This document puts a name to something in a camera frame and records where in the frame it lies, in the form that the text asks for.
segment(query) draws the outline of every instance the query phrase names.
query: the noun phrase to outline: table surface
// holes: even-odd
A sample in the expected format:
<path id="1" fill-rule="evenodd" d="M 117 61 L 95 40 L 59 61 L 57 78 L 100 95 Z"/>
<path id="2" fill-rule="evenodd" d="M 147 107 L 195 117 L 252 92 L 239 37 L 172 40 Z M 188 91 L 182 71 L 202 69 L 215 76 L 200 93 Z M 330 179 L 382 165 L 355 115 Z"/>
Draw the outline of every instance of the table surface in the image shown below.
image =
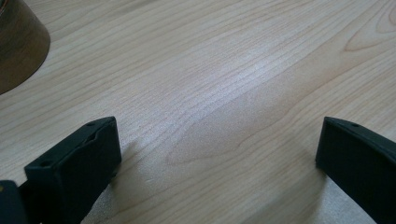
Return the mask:
<path id="1" fill-rule="evenodd" d="M 0 95 L 0 178 L 115 116 L 84 223 L 373 223 L 315 168 L 324 116 L 396 139 L 395 1 L 26 0 L 47 60 Z"/>

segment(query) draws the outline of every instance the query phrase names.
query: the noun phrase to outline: wooden table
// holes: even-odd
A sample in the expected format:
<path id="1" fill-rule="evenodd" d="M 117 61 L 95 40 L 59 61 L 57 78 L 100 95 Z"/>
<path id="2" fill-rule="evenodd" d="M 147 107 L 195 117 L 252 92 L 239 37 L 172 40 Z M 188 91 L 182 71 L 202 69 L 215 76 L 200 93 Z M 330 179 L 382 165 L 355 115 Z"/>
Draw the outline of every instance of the wooden table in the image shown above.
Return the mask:
<path id="1" fill-rule="evenodd" d="M 0 95 L 0 178 L 115 116 L 84 223 L 373 223 L 315 168 L 324 116 L 396 139 L 395 1 L 26 0 L 43 66 Z"/>

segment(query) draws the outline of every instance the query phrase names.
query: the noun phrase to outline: dark green plastic object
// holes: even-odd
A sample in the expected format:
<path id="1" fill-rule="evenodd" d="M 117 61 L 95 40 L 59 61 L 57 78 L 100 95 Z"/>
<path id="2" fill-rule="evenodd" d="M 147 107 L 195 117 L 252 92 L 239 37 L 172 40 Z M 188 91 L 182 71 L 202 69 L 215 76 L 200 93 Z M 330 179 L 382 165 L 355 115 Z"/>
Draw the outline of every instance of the dark green plastic object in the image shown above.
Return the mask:
<path id="1" fill-rule="evenodd" d="M 325 118 L 316 162 L 375 222 L 396 223 L 396 143 L 359 124 Z"/>
<path id="2" fill-rule="evenodd" d="M 114 117 L 82 126 L 25 166 L 27 181 L 19 188 L 0 181 L 0 223 L 80 223 L 120 162 Z"/>

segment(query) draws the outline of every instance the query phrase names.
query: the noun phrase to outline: brown cylindrical object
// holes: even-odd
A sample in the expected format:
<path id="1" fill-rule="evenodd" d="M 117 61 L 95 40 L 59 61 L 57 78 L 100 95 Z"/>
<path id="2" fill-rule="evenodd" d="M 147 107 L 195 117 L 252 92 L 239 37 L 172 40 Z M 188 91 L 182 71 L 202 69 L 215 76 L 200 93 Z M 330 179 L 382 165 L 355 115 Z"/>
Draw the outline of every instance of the brown cylindrical object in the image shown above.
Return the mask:
<path id="1" fill-rule="evenodd" d="M 0 0 L 0 94 L 30 77 L 49 48 L 47 29 L 22 0 Z"/>

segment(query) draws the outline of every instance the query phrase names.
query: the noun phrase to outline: clamp jaw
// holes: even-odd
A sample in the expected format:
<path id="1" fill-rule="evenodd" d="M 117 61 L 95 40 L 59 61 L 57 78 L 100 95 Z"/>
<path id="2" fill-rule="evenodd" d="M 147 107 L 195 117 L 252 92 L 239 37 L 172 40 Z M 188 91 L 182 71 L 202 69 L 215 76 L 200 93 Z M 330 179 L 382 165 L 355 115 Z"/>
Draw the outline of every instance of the clamp jaw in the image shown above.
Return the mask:
<path id="1" fill-rule="evenodd" d="M 25 166 L 19 188 L 0 181 L 0 223 L 80 223 L 120 162 L 116 119 L 85 124 Z"/>
<path id="2" fill-rule="evenodd" d="M 396 143 L 359 124 L 325 118 L 316 161 L 375 222 L 396 223 Z"/>

